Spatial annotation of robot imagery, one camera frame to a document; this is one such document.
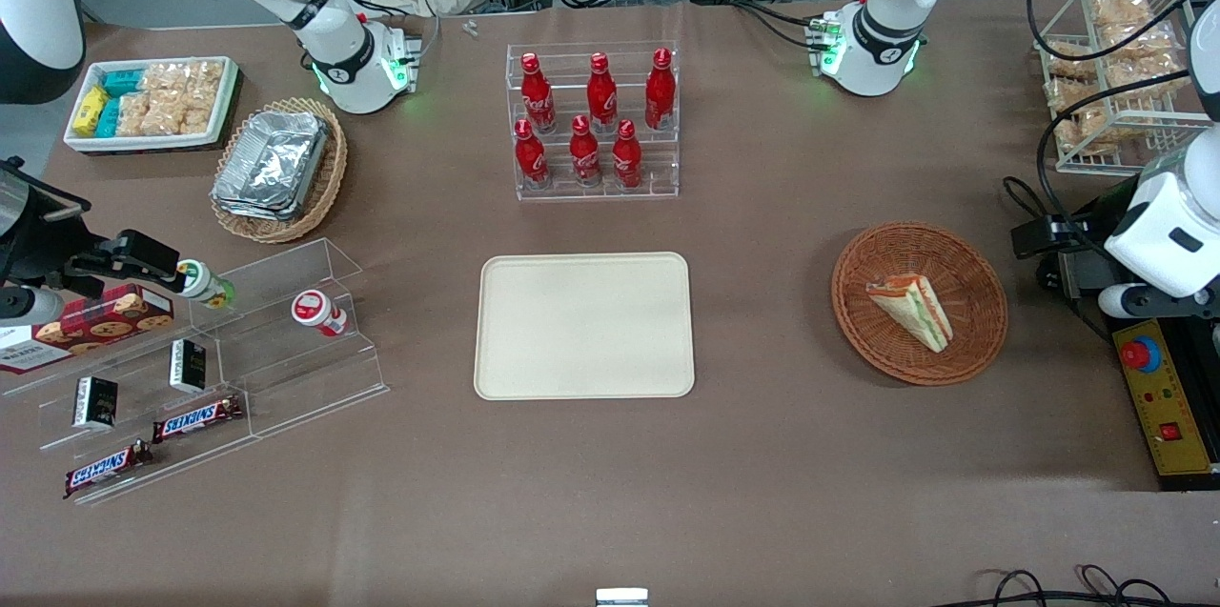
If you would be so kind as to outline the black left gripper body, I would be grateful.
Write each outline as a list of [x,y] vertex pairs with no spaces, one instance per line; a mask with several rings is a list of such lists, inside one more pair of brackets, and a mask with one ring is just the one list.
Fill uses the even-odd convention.
[[1088,221],[1088,233],[1081,233],[1085,243],[1078,252],[1046,254],[1046,256],[1074,256],[1074,295],[1063,295],[1068,308],[1086,324],[1109,324],[1111,318],[1125,317],[1121,299],[1128,286],[1142,286],[1146,282],[1121,264],[1110,254],[1103,254],[1103,245],[1118,229],[1128,211],[1131,193],[1102,193],[1085,206],[1068,213],[1065,208],[1046,206],[1046,216],[1063,216],[1068,224],[1074,219]]

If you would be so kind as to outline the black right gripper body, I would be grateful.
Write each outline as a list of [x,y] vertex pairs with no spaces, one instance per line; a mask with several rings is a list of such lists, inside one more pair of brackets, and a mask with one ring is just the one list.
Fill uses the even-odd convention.
[[22,165],[2,161],[2,282],[62,289],[74,257],[96,245],[82,219],[89,204],[35,180]]

